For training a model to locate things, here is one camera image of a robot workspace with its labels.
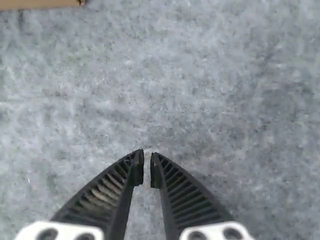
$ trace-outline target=black plastic jaw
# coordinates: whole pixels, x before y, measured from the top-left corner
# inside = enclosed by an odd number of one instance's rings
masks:
[[[91,180],[51,221],[99,227],[105,240],[122,240],[134,187],[143,181],[144,152],[139,149]]]
[[[226,208],[185,169],[153,153],[151,188],[160,190],[167,240],[178,240],[188,227],[233,221]]]

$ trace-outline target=ribbed gripper pad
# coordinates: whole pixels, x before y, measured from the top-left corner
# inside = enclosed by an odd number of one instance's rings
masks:
[[[142,149],[121,158],[74,195],[51,219],[95,226],[106,240],[123,239],[133,189],[143,183]]]
[[[193,176],[159,153],[151,156],[151,187],[160,189],[167,240],[188,227],[233,221],[225,207]]]

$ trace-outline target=cardboard box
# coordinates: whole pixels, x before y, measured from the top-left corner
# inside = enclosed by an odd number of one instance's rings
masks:
[[[0,0],[0,10],[81,6],[85,0]]]

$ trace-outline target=bolt hole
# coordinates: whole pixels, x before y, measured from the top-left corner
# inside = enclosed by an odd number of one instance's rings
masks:
[[[193,231],[189,234],[188,240],[207,240],[207,237],[200,231]]]
[[[57,236],[58,236],[58,231],[55,230],[54,228],[49,228],[42,231],[37,237],[37,240],[55,240]]]
[[[243,239],[242,234],[234,228],[225,229],[223,231],[223,235],[227,240],[241,240],[241,239]]]
[[[95,240],[95,236],[91,233],[84,233],[78,236],[75,240]]]

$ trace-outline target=gray carpet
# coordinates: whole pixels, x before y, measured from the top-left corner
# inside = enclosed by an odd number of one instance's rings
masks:
[[[163,240],[153,151],[259,240],[320,236],[320,1],[91,0],[0,12],[0,233],[145,150],[126,239]]]

